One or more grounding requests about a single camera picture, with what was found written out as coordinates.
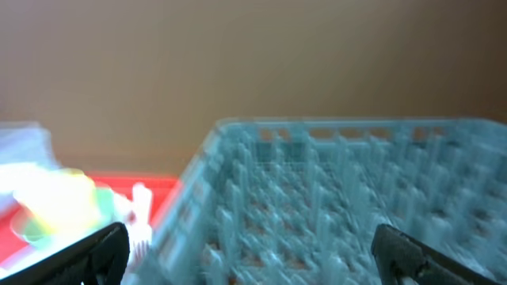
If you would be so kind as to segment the light blue bowl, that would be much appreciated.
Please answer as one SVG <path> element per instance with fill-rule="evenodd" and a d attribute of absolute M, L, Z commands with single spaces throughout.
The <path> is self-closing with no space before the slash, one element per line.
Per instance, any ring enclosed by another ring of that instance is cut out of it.
<path fill-rule="evenodd" d="M 1 262 L 1 280 L 30 268 L 42 261 L 65 262 L 83 256 L 101 235 L 103 229 L 89 230 L 82 234 L 63 234 L 47 239 L 44 247 L 27 245 Z"/>

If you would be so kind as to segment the yellow plastic cup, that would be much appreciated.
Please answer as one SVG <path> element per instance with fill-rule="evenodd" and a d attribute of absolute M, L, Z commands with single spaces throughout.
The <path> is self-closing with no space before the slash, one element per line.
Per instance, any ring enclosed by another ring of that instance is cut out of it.
<path fill-rule="evenodd" d="M 95 183 L 84 173 L 33 171 L 14 185 L 13 197 L 48 234 L 82 232 L 101 221 Z"/>

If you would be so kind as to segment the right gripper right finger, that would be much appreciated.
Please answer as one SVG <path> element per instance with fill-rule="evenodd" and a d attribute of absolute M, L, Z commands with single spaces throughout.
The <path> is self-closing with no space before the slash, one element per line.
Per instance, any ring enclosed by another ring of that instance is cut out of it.
<path fill-rule="evenodd" d="M 371 252 L 382 285 L 498 285 L 389 224 L 376 227 Z"/>

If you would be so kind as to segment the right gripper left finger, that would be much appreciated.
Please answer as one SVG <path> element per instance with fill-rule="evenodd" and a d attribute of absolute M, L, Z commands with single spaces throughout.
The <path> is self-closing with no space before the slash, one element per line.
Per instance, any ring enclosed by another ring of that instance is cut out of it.
<path fill-rule="evenodd" d="M 1 285 L 120 285 L 130 253 L 126 226 L 114 222 L 1 279 Z"/>

